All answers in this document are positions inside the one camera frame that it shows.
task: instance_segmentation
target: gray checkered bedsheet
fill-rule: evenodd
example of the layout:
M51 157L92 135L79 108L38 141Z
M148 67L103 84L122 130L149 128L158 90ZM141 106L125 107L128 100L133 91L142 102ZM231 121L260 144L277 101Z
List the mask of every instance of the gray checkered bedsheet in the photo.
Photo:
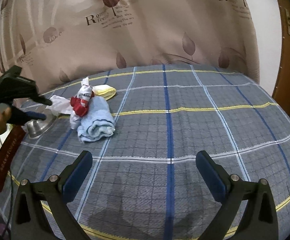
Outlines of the gray checkered bedsheet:
M69 209L92 239L192 239L202 234L220 204L195 166L206 150L229 174L266 178L272 189L280 239L290 233L290 119L242 74L204 65L156 65L90 76L91 85L117 89L108 101L115 134L82 144L69 119L60 118L37 140L25 138L11 170L17 181L59 174L82 150L93 168ZM71 82L46 96L73 96ZM22 108L34 111L26 102ZM0 193L9 212L10 185ZM241 205L227 237L235 233ZM63 238L48 206L46 215Z

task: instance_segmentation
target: screw head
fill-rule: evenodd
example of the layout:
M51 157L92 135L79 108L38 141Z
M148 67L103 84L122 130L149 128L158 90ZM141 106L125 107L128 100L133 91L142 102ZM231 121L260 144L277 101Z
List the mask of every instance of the screw head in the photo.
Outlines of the screw head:
M23 186L26 185L27 183L28 183L28 180L27 180L27 179L23 179L23 180L20 182L20 184L23 185Z
M56 181L57 179L58 179L58 176L57 175L51 175L49 177L49 180L52 181L52 182Z
M239 176L236 175L236 174L232 174L232 175L230 176L230 178L231 178L231 180L233 180L233 181L238 181L238 180L239 180Z
M268 184L268 182L267 182L266 179L260 179L260 180L261 180L261 183L262 183L263 185L267 185L267 184Z

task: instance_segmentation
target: yellow cloth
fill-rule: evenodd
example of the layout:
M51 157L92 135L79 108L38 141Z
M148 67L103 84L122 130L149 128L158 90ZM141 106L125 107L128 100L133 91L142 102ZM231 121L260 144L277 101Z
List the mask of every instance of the yellow cloth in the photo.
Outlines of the yellow cloth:
M93 92L95 96L101 96L108 100L116 94L116 89L108 85L99 85L93 87Z

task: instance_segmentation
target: door handle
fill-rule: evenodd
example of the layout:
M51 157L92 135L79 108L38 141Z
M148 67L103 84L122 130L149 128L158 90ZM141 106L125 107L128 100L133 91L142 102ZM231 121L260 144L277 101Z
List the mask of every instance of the door handle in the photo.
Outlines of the door handle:
M288 28L288 33L290 35L290 13L287 10L287 8L285 8L285 13L286 13L286 18L287 18L287 28Z

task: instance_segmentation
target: light blue towel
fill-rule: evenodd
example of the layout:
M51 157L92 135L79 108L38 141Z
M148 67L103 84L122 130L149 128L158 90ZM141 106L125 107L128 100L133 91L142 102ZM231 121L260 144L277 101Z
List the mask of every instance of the light blue towel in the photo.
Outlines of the light blue towel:
M81 124L77 128L78 139L81 142L95 142L102 137L112 136L114 131L114 119L106 99L95 96L91 99L88 112L82 117Z

